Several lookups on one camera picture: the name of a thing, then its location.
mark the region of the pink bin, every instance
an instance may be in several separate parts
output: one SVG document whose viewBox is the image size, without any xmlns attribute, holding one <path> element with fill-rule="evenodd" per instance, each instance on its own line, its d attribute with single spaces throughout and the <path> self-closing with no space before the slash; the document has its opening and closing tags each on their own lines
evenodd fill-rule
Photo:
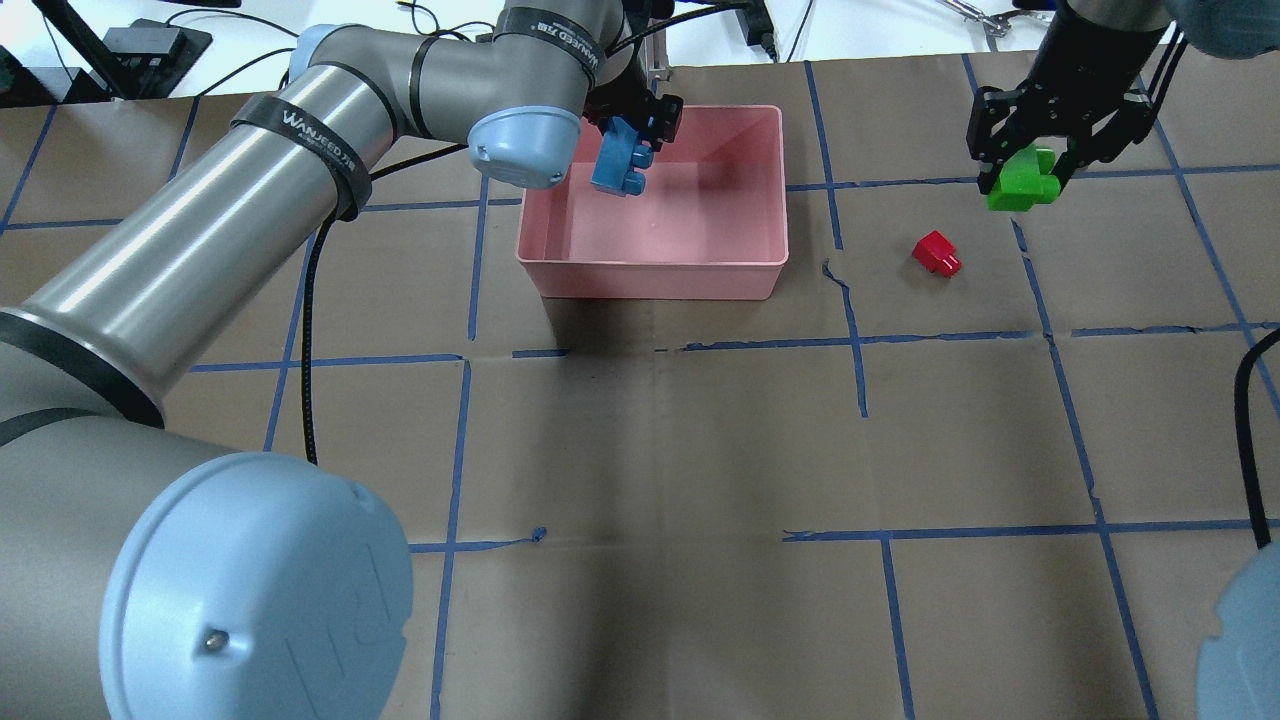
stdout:
<svg viewBox="0 0 1280 720">
<path fill-rule="evenodd" d="M 591 187 L 584 122 L 568 177 L 525 193 L 516 256 L 543 297 L 764 300 L 787 261 L 782 111 L 687 106 L 637 197 Z"/>
</svg>

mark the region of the green block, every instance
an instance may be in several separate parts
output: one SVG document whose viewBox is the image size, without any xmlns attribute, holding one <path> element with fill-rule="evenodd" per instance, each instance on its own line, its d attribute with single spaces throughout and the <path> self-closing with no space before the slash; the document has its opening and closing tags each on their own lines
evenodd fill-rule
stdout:
<svg viewBox="0 0 1280 720">
<path fill-rule="evenodd" d="M 1034 145 L 1023 147 L 1005 163 L 995 187 L 987 195 L 987 209 L 1024 213 L 1036 205 L 1048 205 L 1062 193 L 1062 183 L 1051 173 L 1053 150 Z"/>
</svg>

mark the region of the bolt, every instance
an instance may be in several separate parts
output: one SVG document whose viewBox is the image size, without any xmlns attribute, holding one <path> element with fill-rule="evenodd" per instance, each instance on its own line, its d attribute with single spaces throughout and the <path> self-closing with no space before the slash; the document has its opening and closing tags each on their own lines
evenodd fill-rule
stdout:
<svg viewBox="0 0 1280 720">
<path fill-rule="evenodd" d="M 229 642 L 230 635 L 228 635 L 224 630 L 214 630 L 205 638 L 205 650 L 209 652 L 219 652 L 225 648 Z"/>
</svg>

